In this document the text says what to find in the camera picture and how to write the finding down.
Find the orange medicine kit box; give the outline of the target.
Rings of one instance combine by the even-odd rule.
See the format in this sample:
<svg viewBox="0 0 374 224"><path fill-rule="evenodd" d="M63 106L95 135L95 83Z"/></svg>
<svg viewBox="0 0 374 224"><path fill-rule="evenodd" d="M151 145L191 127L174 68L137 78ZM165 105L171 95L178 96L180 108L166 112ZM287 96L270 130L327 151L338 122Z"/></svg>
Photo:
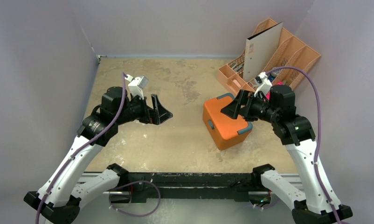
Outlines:
<svg viewBox="0 0 374 224"><path fill-rule="evenodd" d="M209 99L203 104L202 120L219 150L242 143L252 132L253 125L241 116L231 119L221 109L234 100L231 93Z"/></svg>

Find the teal box latch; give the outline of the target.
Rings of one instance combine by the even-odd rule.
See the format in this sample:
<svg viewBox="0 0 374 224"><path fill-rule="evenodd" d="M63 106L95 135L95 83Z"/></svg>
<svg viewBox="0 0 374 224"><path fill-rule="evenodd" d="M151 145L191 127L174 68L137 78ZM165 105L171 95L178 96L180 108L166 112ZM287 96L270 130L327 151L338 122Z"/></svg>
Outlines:
<svg viewBox="0 0 374 224"><path fill-rule="evenodd" d="M208 125L209 125L209 127L212 129L212 130L214 130L214 124L212 123L212 121L209 119L208 120Z"/></svg>

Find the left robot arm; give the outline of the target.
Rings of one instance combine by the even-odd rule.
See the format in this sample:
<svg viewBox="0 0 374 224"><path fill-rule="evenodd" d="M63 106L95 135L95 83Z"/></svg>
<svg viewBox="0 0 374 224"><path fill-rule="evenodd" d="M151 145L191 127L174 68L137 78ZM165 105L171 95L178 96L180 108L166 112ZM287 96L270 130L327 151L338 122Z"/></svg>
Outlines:
<svg viewBox="0 0 374 224"><path fill-rule="evenodd" d="M28 192L24 201L54 224L70 224L92 199L110 189L122 191L132 186L128 171L117 164L109 165L93 179L78 185L78 180L96 155L118 133L118 127L132 121L160 125L173 115L164 108L156 94L152 106L146 98L128 93L123 87L111 87L102 95L90 116L82 121L67 155L37 191Z"/></svg>

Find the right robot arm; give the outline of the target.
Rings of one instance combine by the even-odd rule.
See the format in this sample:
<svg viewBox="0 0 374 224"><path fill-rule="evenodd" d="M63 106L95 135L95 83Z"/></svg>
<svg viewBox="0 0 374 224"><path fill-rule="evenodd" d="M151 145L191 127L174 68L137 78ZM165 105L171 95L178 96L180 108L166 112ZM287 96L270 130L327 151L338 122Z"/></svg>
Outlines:
<svg viewBox="0 0 374 224"><path fill-rule="evenodd" d="M251 184L257 190L269 189L291 210L297 224L343 224L353 216L333 191L319 158L319 137L310 121L296 113L295 93L285 85L270 88L270 97L240 90L221 112L232 119L269 122L275 135L290 154L303 190L284 180L270 165L252 171Z"/></svg>

